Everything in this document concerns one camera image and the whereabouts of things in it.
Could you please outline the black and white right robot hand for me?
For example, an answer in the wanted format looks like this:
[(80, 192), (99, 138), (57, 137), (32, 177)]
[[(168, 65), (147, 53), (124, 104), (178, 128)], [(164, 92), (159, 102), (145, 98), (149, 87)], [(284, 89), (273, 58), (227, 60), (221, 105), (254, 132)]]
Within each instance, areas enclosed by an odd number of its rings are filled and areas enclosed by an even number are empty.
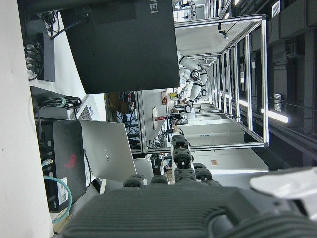
[(171, 142), (175, 183), (132, 175), (123, 188), (93, 198), (65, 226), (63, 238), (314, 238), (317, 224), (297, 202), (222, 186), (192, 168), (190, 143)]

